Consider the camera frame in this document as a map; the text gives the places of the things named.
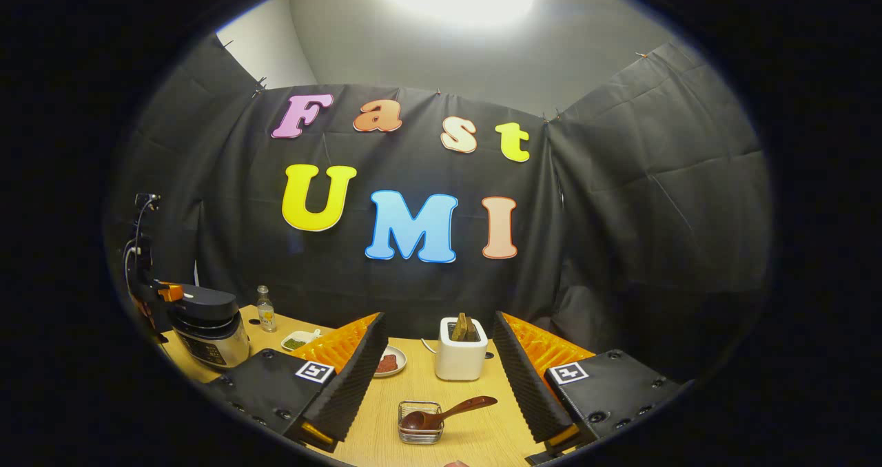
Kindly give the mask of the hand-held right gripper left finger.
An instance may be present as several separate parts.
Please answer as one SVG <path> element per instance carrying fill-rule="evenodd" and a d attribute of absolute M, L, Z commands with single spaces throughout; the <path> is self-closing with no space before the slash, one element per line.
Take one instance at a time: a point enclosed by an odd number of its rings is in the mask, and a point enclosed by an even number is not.
<path fill-rule="evenodd" d="M 374 313 L 294 352 L 265 349 L 207 383 L 207 394 L 290 441 L 331 453 L 355 420 L 387 348 Z"/>

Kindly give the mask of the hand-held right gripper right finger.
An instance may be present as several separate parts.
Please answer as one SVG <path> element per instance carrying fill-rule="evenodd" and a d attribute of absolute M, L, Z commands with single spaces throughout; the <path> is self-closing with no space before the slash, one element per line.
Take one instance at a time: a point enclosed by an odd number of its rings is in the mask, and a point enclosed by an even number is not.
<path fill-rule="evenodd" d="M 689 383 L 621 350 L 593 354 L 533 324 L 497 312 L 493 342 L 540 453 L 529 464 L 607 442 L 674 404 Z"/>

